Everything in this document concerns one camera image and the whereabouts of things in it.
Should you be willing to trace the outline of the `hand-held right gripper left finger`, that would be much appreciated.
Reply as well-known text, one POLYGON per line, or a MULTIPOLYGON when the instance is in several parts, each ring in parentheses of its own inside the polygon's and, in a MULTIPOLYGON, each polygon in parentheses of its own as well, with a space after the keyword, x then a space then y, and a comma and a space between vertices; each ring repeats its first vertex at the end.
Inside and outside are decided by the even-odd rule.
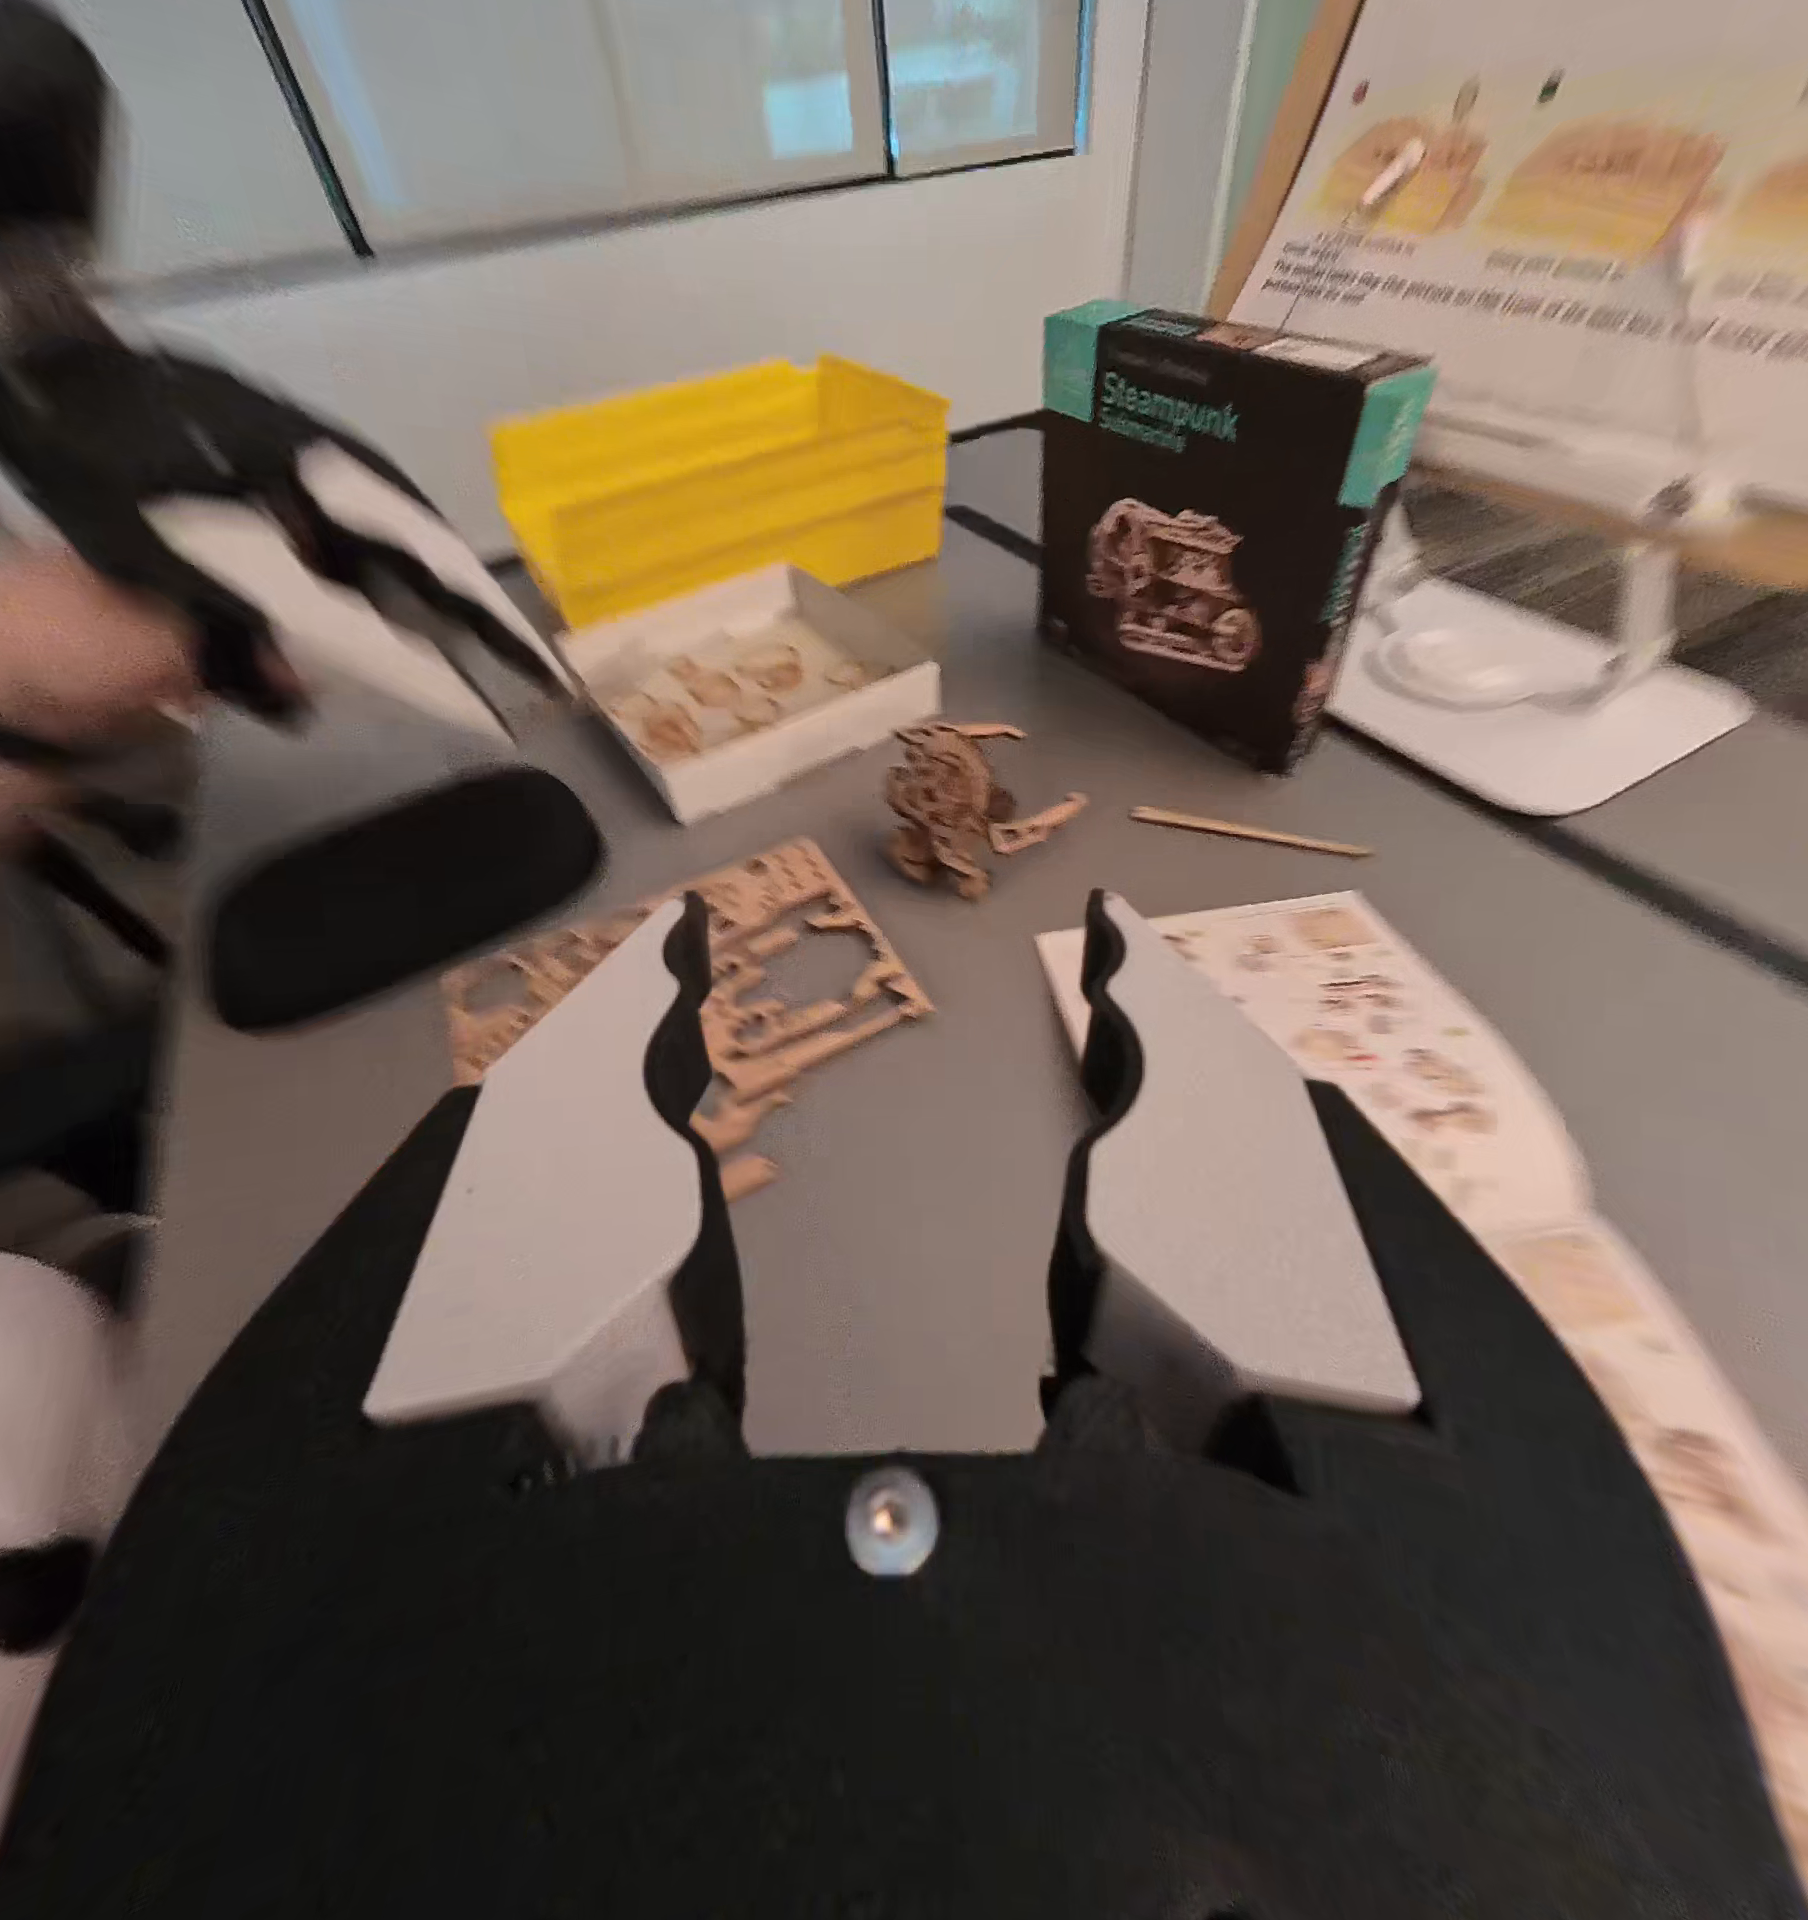
POLYGON ((585 1469, 746 1457, 738 1258, 714 1141, 705 902, 664 902, 478 1085, 360 1419, 531 1407, 585 1469))

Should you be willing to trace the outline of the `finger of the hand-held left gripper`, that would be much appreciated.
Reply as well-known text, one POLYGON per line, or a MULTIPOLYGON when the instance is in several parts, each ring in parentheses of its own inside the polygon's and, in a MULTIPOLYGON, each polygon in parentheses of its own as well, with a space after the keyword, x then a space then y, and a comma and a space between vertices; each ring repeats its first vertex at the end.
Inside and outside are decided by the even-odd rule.
POLYGON ((578 699, 552 644, 538 644, 404 465, 365 447, 303 447, 303 513, 332 580, 365 595, 385 577, 538 699, 578 699))
POLYGON ((265 622, 265 644, 285 655, 303 689, 354 685, 464 735, 508 744, 488 699, 428 632, 303 565, 296 542, 265 513, 144 513, 144 527, 265 622))

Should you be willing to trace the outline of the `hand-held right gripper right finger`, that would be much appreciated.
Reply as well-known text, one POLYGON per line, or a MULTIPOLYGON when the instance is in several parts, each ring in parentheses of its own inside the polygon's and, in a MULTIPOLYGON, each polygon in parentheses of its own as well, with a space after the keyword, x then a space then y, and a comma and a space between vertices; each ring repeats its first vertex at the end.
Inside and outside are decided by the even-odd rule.
POLYGON ((1051 1380, 1124 1389, 1174 1453, 1212 1453, 1256 1401, 1417 1419, 1305 1069, 1124 891, 1085 891, 1083 1007, 1051 1380))

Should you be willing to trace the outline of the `illustrated instruction booklet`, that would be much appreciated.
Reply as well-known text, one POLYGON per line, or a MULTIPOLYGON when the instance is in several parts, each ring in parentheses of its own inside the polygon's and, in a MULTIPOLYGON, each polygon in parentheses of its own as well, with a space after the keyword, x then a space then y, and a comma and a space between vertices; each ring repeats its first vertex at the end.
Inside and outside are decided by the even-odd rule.
POLYGON ((1354 891, 1153 930, 1305 1069, 1417 1370, 1417 1419, 1256 1401, 1212 1453, 1097 1380, 1224 1909, 1808 1915, 1808 1487, 1556 1099, 1354 891))

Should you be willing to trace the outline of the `wooden parts sheet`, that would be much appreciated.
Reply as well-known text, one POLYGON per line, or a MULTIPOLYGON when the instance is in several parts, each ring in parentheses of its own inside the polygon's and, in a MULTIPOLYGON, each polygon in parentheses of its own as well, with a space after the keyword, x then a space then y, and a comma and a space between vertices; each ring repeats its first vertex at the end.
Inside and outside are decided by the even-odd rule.
MULTIPOLYGON (((928 1021, 933 1001, 809 833, 719 860, 684 891, 705 902, 714 950, 714 995, 699 1007, 714 1085, 689 1128, 714 1141, 726 1198, 746 1198, 774 1182, 757 1128, 788 1117, 820 1062, 880 1044, 888 1026, 928 1021)), ((436 1007, 455 1085, 485 1085, 485 1069, 654 908, 664 891, 443 974, 436 1007)))

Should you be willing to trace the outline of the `pile of loose wooden parts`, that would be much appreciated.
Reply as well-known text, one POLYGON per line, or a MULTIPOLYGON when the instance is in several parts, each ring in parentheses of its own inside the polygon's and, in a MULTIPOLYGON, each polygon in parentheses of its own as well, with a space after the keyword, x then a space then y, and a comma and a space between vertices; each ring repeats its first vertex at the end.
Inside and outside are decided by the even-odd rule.
POLYGON ((602 699, 602 722, 650 761, 689 761, 812 702, 833 702, 880 677, 880 665, 788 609, 769 629, 726 629, 668 665, 650 665, 626 689, 602 699))

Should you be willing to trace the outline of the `wooden mechanical model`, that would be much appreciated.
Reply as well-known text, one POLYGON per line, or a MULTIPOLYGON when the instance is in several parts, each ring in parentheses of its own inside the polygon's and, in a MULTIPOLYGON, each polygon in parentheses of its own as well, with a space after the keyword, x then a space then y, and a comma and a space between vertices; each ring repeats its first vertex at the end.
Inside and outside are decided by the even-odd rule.
POLYGON ((896 735, 902 761, 888 771, 888 860, 907 882, 953 882, 957 902, 988 902, 999 856, 1045 851, 1085 813, 1085 793, 1017 813, 1017 793, 995 774, 988 758, 995 744, 1019 744, 1019 730, 911 722, 896 735))

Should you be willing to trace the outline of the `black model kit box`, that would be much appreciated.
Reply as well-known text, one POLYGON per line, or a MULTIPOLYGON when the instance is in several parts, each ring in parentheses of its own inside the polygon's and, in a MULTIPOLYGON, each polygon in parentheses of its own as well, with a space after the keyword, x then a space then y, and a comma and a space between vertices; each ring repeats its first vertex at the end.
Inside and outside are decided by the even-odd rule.
POLYGON ((1038 629, 1286 774, 1329 702, 1439 376, 1142 300, 1045 314, 1038 629))

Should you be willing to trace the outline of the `person's left hand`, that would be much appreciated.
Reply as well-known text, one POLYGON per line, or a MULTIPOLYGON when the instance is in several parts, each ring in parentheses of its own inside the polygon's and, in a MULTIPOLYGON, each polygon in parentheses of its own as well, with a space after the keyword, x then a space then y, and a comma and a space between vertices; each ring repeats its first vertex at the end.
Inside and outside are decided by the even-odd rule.
POLYGON ((80 552, 0 561, 0 851, 160 709, 192 709, 192 632, 80 552))

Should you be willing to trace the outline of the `yellow plastic bin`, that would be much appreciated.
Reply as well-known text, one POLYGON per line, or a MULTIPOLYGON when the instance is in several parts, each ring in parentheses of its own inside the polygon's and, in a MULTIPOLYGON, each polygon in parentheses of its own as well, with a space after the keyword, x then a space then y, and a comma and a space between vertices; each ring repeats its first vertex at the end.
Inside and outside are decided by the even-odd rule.
POLYGON ((820 353, 488 425, 499 513, 558 629, 757 565, 870 580, 942 549, 953 400, 820 353))

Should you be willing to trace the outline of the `thin wooden stick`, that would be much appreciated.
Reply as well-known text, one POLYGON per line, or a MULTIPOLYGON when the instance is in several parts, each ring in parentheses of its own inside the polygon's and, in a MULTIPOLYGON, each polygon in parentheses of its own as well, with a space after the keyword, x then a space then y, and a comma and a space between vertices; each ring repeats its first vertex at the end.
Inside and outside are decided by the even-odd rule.
POLYGON ((1305 851, 1305 856, 1345 856, 1358 860, 1358 841, 1328 841, 1328 833, 1286 833, 1286 827, 1239 827, 1239 819, 1199 819, 1199 813, 1174 813, 1174 808, 1129 808, 1137 827, 1164 827, 1164 833, 1216 833, 1216 841, 1247 841, 1247 851, 1305 851))

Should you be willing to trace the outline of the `white cardboard tray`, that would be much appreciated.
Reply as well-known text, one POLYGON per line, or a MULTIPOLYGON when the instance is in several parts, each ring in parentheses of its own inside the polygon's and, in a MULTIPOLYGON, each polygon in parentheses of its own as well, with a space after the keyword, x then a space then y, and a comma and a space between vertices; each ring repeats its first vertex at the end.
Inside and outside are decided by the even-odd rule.
POLYGON ((933 645, 907 629, 896 629, 888 609, 870 609, 851 591, 826 591, 820 577, 769 561, 684 595, 664 595, 650 609, 622 609, 594 629, 571 629, 552 644, 552 655, 578 667, 585 702, 602 722, 602 735, 636 758, 636 771, 654 787, 654 796, 668 808, 679 827, 719 819, 736 808, 757 808, 842 758, 863 758, 880 744, 896 744, 911 722, 942 709, 942 685, 933 685, 933 645), (738 735, 714 758, 689 761, 650 761, 612 722, 602 699, 626 689, 650 665, 668 665, 684 645, 699 645, 705 632, 726 629, 769 629, 769 622, 809 622, 826 644, 842 644, 851 655, 880 665, 888 677, 812 702, 769 735, 738 735))

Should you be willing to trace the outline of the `window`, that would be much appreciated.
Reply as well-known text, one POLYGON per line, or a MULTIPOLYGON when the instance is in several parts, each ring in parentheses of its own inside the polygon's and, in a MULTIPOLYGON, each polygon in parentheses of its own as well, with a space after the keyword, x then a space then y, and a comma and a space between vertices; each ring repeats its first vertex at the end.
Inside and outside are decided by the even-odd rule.
POLYGON ((360 259, 602 234, 1085 135, 1083 0, 244 8, 360 259))

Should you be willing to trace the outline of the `white stand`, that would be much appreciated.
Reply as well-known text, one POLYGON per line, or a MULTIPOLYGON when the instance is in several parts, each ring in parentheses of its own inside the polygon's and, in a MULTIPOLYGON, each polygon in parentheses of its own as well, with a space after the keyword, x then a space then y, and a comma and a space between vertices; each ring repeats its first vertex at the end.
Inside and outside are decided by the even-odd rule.
POLYGON ((1669 665, 1688 549, 1752 517, 1732 472, 1710 457, 1696 409, 1694 295, 1710 222, 1677 219, 1651 250, 1667 397, 1677 409, 1667 439, 1568 421, 1518 425, 1489 400, 1430 400, 1417 439, 1423 472, 1607 542, 1620 565, 1607 644, 1439 580, 1404 505, 1381 527, 1328 709, 1496 813, 1591 813, 1752 722, 1740 689, 1710 689, 1669 665))

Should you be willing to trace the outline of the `instruction poster board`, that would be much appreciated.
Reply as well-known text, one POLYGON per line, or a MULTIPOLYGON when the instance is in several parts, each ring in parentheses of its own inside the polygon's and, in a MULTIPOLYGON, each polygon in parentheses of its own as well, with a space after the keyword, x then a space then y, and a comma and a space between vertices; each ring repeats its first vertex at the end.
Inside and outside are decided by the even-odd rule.
POLYGON ((1808 591, 1808 0, 1316 8, 1212 313, 1430 363, 1423 465, 1808 591))

